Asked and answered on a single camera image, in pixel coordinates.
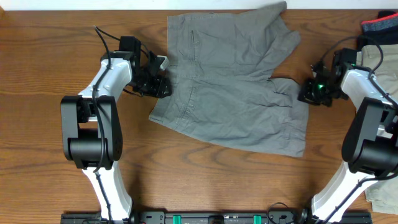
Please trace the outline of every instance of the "red stripe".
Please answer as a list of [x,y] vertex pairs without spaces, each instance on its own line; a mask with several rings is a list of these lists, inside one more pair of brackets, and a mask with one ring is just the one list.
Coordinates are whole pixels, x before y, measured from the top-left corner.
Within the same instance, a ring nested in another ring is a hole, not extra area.
[[383,17],[383,18],[380,18],[380,19],[374,19],[374,20],[371,20],[371,21],[363,21],[363,22],[361,22],[361,25],[363,25],[363,24],[369,24],[369,23],[374,23],[374,22],[385,21],[385,20],[387,20],[387,19],[391,19],[391,18],[394,18],[394,17],[398,17],[398,12],[395,13],[395,14],[393,14],[393,15],[386,16],[386,17]]

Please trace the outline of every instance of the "green tape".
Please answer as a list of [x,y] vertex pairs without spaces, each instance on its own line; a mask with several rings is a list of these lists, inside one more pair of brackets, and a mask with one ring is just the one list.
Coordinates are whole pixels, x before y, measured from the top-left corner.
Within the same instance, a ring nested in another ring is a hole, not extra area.
[[173,215],[173,224],[181,224],[181,215]]
[[261,216],[260,215],[253,216],[253,224],[261,224]]

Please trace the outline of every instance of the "beige cloth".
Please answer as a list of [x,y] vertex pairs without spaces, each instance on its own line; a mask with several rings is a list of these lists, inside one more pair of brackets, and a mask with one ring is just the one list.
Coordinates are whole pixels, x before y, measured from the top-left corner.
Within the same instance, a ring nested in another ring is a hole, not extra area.
[[[381,87],[398,101],[398,44],[383,45],[384,60],[375,71],[376,80]],[[374,68],[380,61],[376,46],[367,45],[357,54],[357,65]],[[398,177],[380,181],[365,190],[366,200],[372,202],[374,212],[398,215]]]

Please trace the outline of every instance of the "wood grain surface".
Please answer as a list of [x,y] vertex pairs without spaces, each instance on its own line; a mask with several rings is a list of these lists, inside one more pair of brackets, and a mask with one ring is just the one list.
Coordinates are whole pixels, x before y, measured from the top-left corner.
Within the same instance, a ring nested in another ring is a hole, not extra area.
[[[93,25],[135,35],[167,53],[167,16],[188,11],[10,11],[0,21],[0,223],[59,223],[66,211],[98,211],[94,190],[62,150],[60,100],[97,73],[104,47]],[[302,42],[275,77],[301,83],[310,64],[337,40],[361,32],[377,11],[289,10],[282,14]],[[110,49],[118,43],[106,39]],[[354,47],[354,41],[343,44]],[[331,62],[332,55],[326,59]],[[302,208],[341,163],[354,118],[349,101],[311,106],[302,158],[215,146],[148,120],[156,99],[122,94],[121,173],[137,207],[168,211],[267,210],[274,202]],[[371,210],[361,195],[351,209]],[[372,213],[377,224],[398,217]]]

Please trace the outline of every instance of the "brown tabletop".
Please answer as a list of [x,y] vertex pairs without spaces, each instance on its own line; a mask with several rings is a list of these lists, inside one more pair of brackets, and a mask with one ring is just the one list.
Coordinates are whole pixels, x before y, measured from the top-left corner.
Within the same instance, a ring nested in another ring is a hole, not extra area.
[[[62,150],[60,100],[84,89],[104,47],[93,25],[135,35],[167,54],[167,16],[187,11],[6,12],[0,20],[0,223],[59,223],[66,211],[98,211],[88,179]],[[361,32],[377,11],[288,10],[282,17],[302,42],[275,77],[303,82],[310,64],[337,40]],[[118,43],[106,39],[110,49]],[[354,47],[354,41],[343,44]],[[331,63],[332,55],[326,59]],[[148,120],[155,98],[123,93],[118,112],[121,173],[139,208],[168,211],[267,210],[274,202],[302,208],[341,163],[354,117],[351,102],[310,106],[302,158],[246,152],[200,142]],[[364,195],[351,206],[371,210]],[[372,213],[377,224],[397,216]]]

